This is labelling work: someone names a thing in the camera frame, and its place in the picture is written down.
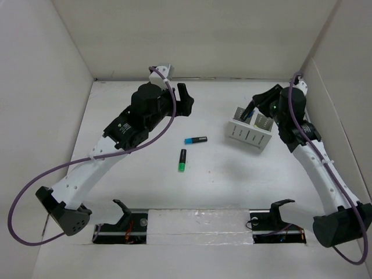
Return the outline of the blue cap highlighter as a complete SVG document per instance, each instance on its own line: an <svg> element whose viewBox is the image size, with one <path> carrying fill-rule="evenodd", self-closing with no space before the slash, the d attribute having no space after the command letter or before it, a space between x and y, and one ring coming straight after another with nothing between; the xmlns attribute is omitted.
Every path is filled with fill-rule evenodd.
<svg viewBox="0 0 372 279"><path fill-rule="evenodd" d="M207 142L208 138L206 136L203 137L192 137L192 138L186 138L184 140L185 145L191 145L191 144L198 144L202 142Z"/></svg>

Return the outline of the green cap highlighter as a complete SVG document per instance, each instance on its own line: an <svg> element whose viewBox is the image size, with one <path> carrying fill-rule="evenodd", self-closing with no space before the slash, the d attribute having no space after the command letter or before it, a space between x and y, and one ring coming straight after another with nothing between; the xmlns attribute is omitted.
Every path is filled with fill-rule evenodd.
<svg viewBox="0 0 372 279"><path fill-rule="evenodd" d="M185 171L186 158L187 158L187 150L182 149L180 151L180 157L179 157L179 162L178 162L178 171L181 173Z"/></svg>

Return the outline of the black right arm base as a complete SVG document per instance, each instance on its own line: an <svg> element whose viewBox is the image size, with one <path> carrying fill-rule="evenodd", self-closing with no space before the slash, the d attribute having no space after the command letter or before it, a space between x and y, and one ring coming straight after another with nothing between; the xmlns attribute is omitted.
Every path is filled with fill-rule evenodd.
<svg viewBox="0 0 372 279"><path fill-rule="evenodd" d="M245 227L252 232L254 244L306 244L304 229L284 222L280 206L292 203L283 199L271 204L269 209L250 209Z"/></svg>

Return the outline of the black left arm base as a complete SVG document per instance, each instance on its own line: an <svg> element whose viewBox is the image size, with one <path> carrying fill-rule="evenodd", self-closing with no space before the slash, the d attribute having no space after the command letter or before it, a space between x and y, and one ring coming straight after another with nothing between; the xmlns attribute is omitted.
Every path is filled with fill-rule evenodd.
<svg viewBox="0 0 372 279"><path fill-rule="evenodd" d="M148 209L129 209L120 200L114 203L123 211L116 224L96 225L92 242L102 245L142 245L146 244Z"/></svg>

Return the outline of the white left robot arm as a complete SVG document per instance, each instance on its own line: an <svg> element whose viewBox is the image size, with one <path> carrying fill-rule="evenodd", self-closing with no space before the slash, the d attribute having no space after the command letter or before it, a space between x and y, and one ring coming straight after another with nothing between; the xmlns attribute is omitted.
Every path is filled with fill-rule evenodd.
<svg viewBox="0 0 372 279"><path fill-rule="evenodd" d="M79 163L66 178L52 187L41 186L35 193L45 210L67 236L79 233L91 218L97 223L108 223L116 230L129 225L128 209L113 200L102 216L103 209L89 206L85 197L98 181L120 160L146 141L149 133L167 116L189 116L194 99L184 83L177 84L180 100L174 93L146 83L131 96L125 108L103 131L87 161Z"/></svg>

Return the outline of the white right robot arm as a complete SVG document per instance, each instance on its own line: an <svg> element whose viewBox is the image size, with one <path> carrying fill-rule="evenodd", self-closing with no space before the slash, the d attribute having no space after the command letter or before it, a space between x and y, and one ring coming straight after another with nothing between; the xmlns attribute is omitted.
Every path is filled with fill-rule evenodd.
<svg viewBox="0 0 372 279"><path fill-rule="evenodd" d="M345 185L327 155L315 126L305 120L306 89L275 85L254 95L243 112L246 120L254 109L271 118L280 139L302 165L320 198L320 206L298 205L293 200L269 214L270 225L281 229L288 223L312 231L322 246L329 248L367 238L371 204L362 203Z"/></svg>

